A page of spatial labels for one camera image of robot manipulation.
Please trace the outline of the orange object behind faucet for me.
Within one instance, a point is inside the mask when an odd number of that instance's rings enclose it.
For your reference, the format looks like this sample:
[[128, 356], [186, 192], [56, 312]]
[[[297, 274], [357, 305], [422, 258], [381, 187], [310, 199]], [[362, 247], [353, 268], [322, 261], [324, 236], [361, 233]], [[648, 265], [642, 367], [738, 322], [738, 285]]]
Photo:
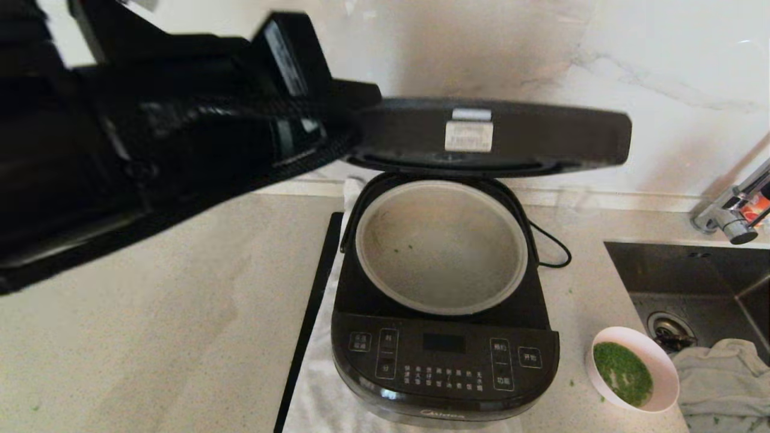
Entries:
[[770, 199], [765, 197], [761, 192], [754, 195], [741, 208], [741, 213], [749, 225], [761, 224], [762, 218], [765, 214], [770, 212]]

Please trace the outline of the stainless steel sink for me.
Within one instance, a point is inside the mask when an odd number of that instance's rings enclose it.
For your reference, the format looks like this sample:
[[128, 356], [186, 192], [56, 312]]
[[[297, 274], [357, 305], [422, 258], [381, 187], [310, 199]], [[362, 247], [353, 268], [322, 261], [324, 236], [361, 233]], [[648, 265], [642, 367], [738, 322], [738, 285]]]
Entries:
[[651, 313], [674, 313], [695, 331], [697, 347], [748, 340], [770, 365], [770, 248], [618, 241], [605, 247], [646, 333]]

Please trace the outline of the black flat strip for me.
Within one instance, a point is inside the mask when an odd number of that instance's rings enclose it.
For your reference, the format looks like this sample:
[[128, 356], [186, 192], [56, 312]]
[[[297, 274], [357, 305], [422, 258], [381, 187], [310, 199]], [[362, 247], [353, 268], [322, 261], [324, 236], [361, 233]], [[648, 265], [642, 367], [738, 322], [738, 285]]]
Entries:
[[276, 421], [273, 425], [273, 433], [284, 433], [287, 414], [291, 408], [292, 397], [296, 389], [301, 366], [304, 361], [313, 328], [318, 317], [322, 300], [325, 295], [325, 286], [329, 280], [335, 257], [339, 250], [339, 240], [342, 236], [343, 213], [331, 213], [327, 232], [325, 233], [324, 244], [320, 252], [319, 262], [317, 263], [316, 274], [313, 279], [313, 285], [306, 303], [306, 309], [303, 315], [303, 322], [298, 334], [294, 355], [292, 356], [291, 367], [286, 378], [286, 384], [280, 401]]

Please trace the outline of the chrome faucet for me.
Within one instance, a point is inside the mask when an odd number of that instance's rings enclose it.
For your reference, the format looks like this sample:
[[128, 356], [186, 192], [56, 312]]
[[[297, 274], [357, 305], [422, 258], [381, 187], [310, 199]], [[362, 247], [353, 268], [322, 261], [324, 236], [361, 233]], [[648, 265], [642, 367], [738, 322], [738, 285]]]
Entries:
[[[715, 199], [690, 217], [690, 224], [701, 233], [718, 231], [733, 245], [747, 244], [758, 236], [756, 227], [749, 225], [742, 215], [742, 206], [754, 195], [762, 193], [770, 199], [770, 158], [765, 159], [742, 183], [731, 185]], [[770, 217], [765, 214], [761, 223]]]

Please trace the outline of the grey inner cooking pot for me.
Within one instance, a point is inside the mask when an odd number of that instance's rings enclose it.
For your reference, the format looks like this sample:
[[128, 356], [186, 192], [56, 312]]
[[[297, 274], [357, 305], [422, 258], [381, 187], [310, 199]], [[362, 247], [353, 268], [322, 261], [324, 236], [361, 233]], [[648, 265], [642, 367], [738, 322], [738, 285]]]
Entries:
[[502, 200], [448, 180], [405, 183], [379, 195], [358, 221], [354, 247], [382, 294], [446, 317], [506, 301], [533, 263], [523, 226]]

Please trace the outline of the chopped green vegetables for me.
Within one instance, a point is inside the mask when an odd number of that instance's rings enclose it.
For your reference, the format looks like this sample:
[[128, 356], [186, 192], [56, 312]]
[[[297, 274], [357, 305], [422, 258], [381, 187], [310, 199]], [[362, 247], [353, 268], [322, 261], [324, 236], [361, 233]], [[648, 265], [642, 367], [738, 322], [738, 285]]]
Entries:
[[602, 342], [594, 346], [593, 359], [602, 380], [622, 401], [637, 408], [649, 402], [654, 382], [641, 357], [619, 343]]

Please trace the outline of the metal sink drain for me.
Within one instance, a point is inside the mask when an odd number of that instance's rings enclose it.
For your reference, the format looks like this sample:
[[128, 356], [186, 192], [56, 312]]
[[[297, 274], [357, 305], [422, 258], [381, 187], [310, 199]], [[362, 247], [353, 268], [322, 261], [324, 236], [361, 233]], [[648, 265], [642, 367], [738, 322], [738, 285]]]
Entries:
[[666, 353], [673, 354], [698, 345], [691, 326], [674, 313], [653, 312], [647, 317], [647, 334]]

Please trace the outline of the grey crumpled cloth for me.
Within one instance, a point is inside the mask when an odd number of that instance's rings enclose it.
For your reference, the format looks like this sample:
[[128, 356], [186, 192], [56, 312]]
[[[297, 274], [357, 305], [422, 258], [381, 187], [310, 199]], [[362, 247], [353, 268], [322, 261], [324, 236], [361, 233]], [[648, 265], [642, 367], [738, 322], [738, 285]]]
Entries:
[[770, 433], [770, 365], [753, 342], [726, 338], [670, 359], [689, 433]]

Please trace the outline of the white round bowl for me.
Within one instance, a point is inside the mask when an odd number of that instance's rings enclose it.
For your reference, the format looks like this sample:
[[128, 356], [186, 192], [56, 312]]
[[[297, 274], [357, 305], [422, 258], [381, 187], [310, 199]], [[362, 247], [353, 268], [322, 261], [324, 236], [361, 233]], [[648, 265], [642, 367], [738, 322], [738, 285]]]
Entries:
[[[628, 405], [616, 396], [602, 380], [593, 359], [594, 346], [602, 342], [619, 343], [641, 357], [651, 372], [654, 382], [652, 397], [646, 405], [640, 408]], [[585, 368], [589, 381], [597, 392], [606, 401], [625, 410], [651, 414], [661, 413], [675, 406], [680, 394], [679, 376], [668, 354], [651, 338], [628, 327], [607, 327], [596, 334], [585, 352]]]

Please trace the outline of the clear plastic cup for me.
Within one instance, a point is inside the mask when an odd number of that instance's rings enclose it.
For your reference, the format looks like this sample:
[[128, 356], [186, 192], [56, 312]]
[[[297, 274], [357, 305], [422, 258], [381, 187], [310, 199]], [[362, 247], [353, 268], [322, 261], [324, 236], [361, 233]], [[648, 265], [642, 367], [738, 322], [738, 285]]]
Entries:
[[595, 191], [587, 186], [564, 188], [556, 195], [556, 222], [561, 227], [580, 226], [602, 211]]

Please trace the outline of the white towel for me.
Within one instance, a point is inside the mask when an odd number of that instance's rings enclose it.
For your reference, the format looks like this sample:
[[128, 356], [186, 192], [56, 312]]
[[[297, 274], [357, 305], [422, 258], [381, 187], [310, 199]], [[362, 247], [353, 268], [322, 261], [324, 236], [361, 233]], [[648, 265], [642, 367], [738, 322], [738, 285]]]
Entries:
[[[365, 181], [350, 177], [343, 183], [343, 229]], [[454, 424], [407, 424], [380, 417], [343, 383], [334, 366], [331, 348], [331, 315], [343, 266], [338, 251], [325, 286], [325, 295], [312, 331], [301, 372], [296, 383], [284, 433], [523, 433], [522, 423], [513, 417], [480, 428]]]

